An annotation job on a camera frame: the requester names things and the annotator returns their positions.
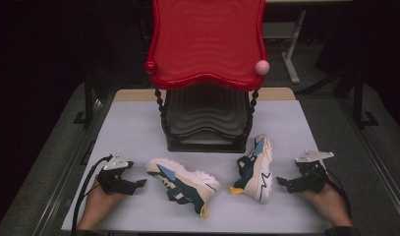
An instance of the sneaker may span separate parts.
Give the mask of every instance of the sneaker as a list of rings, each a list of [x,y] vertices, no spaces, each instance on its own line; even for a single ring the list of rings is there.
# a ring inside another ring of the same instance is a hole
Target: sneaker
[[[230,194],[246,194],[266,204],[272,186],[272,173],[269,170],[272,161],[272,145],[267,135],[255,137],[255,146],[249,155],[237,160],[239,174],[242,177],[233,187]]]
[[[198,170],[189,172],[182,164],[166,158],[151,160],[146,172],[162,181],[169,201],[180,205],[192,203],[197,214],[208,218],[206,205],[220,188],[214,177]]]

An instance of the dark background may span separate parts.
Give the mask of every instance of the dark background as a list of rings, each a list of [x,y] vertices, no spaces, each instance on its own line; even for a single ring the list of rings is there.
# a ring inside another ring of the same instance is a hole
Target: dark background
[[[149,24],[148,1],[106,2],[0,0],[0,221],[78,85],[91,78],[100,97],[149,87],[143,61],[134,59],[148,44],[141,27]],[[335,23],[318,68],[357,65],[400,125],[400,2],[366,2],[338,19],[308,11],[300,41],[324,42]]]

